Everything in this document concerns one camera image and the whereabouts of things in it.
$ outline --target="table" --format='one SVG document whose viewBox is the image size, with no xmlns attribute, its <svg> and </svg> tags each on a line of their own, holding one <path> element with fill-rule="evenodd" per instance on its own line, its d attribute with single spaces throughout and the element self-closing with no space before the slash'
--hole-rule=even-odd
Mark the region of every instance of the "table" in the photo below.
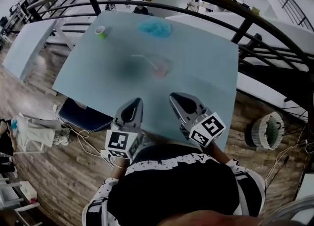
<svg viewBox="0 0 314 226">
<path fill-rule="evenodd" d="M 3 61 L 5 68 L 17 78 L 25 80 L 26 76 L 31 71 L 31 66 L 37 54 L 44 46 L 51 32 L 56 29 L 57 33 L 64 35 L 60 29 L 60 22 L 57 20 L 45 20 L 25 25 L 16 37 Z M 43 89 L 47 93 L 56 95 L 55 91 L 42 86 L 38 82 L 31 81 L 30 83 Z"/>
<path fill-rule="evenodd" d="M 156 38 L 138 30 L 142 22 L 151 20 L 170 23 L 171 35 Z M 94 33 L 100 25 L 106 26 L 105 40 Z M 134 54 L 169 59 L 172 70 L 158 78 L 151 65 Z M 112 117 L 121 105 L 140 97 L 144 101 L 142 129 L 183 142 L 169 94 L 195 95 L 227 126 L 217 140 L 224 149 L 236 97 L 237 67 L 238 46 L 222 37 L 157 17 L 103 11 L 71 51 L 52 88 Z"/>
</svg>

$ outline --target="wood plank floor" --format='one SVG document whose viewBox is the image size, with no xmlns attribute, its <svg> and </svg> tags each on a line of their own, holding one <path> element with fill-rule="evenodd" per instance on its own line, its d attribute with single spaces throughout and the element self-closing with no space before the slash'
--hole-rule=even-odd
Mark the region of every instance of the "wood plank floor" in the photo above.
<svg viewBox="0 0 314 226">
<path fill-rule="evenodd" d="M 0 63 L 9 49 L 6 46 L 0 52 Z M 69 53 L 67 48 L 48 45 L 40 52 L 34 63 L 30 80 L 36 80 L 48 87 L 52 86 L 66 57 L 56 55 Z M 45 95 L 30 84 L 19 82 L 3 66 L 0 67 L 0 117 L 9 119 L 22 112 L 41 119 L 56 119 L 52 111 L 54 104 L 58 108 L 65 96 Z M 244 131 L 248 124 L 274 111 L 274 108 L 252 97 L 237 93 L 233 120 L 225 152 L 236 158 L 242 166 L 250 168 L 265 177 L 278 153 L 293 146 L 299 134 L 285 136 L 274 151 L 248 146 L 244 141 Z M 281 113 L 286 124 L 293 123 L 290 129 L 302 123 Z M 18 155 L 16 161 L 19 180 L 28 180 L 38 192 L 40 210 L 59 226 L 80 226 L 81 212 L 95 194 L 101 183 L 108 178 L 110 168 L 103 159 L 86 154 L 75 135 L 68 146 L 46 148 L 43 154 Z M 98 150 L 103 148 L 105 131 L 91 133 L 88 141 Z M 266 194 L 263 215 L 268 215 L 283 204 L 290 202 L 299 185 L 302 172 L 310 157 L 304 148 L 293 149 L 287 153 L 290 159 L 270 185 Z M 282 166 L 283 160 L 276 167 Z"/>
</svg>

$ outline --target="green cup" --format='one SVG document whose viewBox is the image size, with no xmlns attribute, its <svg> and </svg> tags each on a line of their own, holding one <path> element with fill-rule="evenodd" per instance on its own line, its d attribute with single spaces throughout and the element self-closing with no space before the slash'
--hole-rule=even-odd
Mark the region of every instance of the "green cup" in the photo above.
<svg viewBox="0 0 314 226">
<path fill-rule="evenodd" d="M 103 40 L 107 37 L 107 34 L 105 32 L 105 27 L 103 25 L 97 27 L 95 29 L 95 33 Z"/>
</svg>

